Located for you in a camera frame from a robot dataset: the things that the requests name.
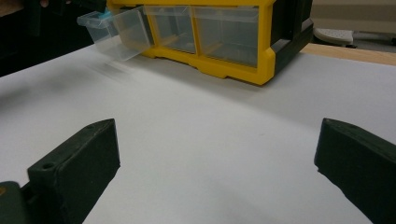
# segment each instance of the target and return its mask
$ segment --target gray floor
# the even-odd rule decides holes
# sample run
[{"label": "gray floor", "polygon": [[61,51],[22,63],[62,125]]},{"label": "gray floor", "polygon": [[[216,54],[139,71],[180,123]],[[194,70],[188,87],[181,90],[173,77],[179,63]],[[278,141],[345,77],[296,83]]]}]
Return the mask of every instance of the gray floor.
[{"label": "gray floor", "polygon": [[[396,53],[396,46],[392,45],[392,38],[395,37],[396,34],[390,35],[355,32],[353,34],[353,45],[355,45],[357,49]],[[332,45],[331,43],[326,43],[316,38],[312,42],[316,44]]]}]

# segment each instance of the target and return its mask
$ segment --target dark background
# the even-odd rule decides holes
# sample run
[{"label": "dark background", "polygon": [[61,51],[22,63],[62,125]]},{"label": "dark background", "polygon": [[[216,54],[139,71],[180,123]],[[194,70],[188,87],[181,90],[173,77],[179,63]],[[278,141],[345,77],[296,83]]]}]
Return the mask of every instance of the dark background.
[{"label": "dark background", "polygon": [[8,56],[0,59],[0,77],[91,45],[87,29],[77,24],[77,17],[90,12],[70,4],[59,16],[43,8],[40,36],[26,34],[22,27],[26,22],[23,10],[0,18],[0,50],[8,52]]}]

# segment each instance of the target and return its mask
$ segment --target table surface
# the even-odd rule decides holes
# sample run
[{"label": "table surface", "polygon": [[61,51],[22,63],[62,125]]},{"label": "table surface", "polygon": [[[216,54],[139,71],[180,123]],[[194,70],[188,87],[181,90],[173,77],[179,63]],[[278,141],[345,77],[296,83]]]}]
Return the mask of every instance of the table surface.
[{"label": "table surface", "polygon": [[396,67],[299,53],[262,87],[93,46],[0,78],[0,180],[114,118],[121,168],[85,223],[370,223],[314,156],[323,118],[396,142]]}]

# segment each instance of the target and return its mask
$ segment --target yellow plastic frame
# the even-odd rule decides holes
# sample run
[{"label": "yellow plastic frame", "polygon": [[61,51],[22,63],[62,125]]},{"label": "yellow plastic frame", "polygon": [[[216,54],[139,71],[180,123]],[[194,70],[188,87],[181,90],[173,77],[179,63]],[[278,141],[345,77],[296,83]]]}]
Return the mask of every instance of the yellow plastic frame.
[{"label": "yellow plastic frame", "polygon": [[258,21],[258,52],[257,67],[250,67],[238,63],[225,62],[206,57],[200,51],[196,20],[191,16],[192,31],[196,53],[191,54],[174,49],[168,49],[158,45],[158,37],[155,34],[154,21],[148,16],[148,22],[154,39],[154,46],[142,54],[150,58],[164,57],[196,67],[202,73],[214,77],[234,77],[237,79],[262,85],[270,80],[275,73],[276,54],[270,48],[271,25],[273,4],[276,0],[107,0],[107,6],[111,9],[120,7],[145,6],[212,6],[212,7],[259,7]]}]

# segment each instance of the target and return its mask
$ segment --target white table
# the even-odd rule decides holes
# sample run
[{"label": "white table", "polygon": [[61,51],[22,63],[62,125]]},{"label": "white table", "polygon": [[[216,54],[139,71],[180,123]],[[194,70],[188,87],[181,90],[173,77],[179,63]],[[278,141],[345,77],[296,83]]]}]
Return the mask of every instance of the white table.
[{"label": "white table", "polygon": [[396,67],[300,53],[263,87],[88,47],[0,78],[0,180],[92,122],[117,122],[121,168],[98,223],[370,223],[314,156],[323,118],[396,142]]}]

